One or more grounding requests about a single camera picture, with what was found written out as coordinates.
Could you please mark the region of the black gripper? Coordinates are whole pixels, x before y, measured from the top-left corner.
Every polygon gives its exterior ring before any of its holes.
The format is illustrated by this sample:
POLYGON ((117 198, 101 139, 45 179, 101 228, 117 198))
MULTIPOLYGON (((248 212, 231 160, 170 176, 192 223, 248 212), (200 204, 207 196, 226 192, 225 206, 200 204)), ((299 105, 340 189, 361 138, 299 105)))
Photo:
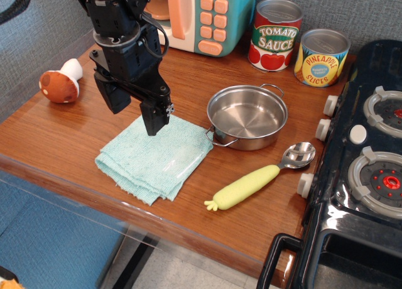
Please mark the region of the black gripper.
POLYGON ((140 109, 148 136, 167 125, 173 112, 170 88, 159 74, 163 57, 158 30, 152 25, 137 25, 120 38, 93 37, 101 50, 92 52, 95 82, 109 110, 117 114, 134 97, 140 109))

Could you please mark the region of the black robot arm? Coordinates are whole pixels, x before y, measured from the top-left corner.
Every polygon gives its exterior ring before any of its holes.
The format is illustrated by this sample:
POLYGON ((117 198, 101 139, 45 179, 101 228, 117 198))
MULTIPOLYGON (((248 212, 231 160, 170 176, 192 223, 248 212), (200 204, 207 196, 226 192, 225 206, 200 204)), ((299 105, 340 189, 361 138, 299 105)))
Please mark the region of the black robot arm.
POLYGON ((108 108, 117 114, 133 98, 147 134, 167 125, 173 104, 170 88, 159 73, 169 43, 160 44, 161 25, 145 12, 150 0, 79 0, 91 19, 100 50, 92 51, 94 78, 108 108))

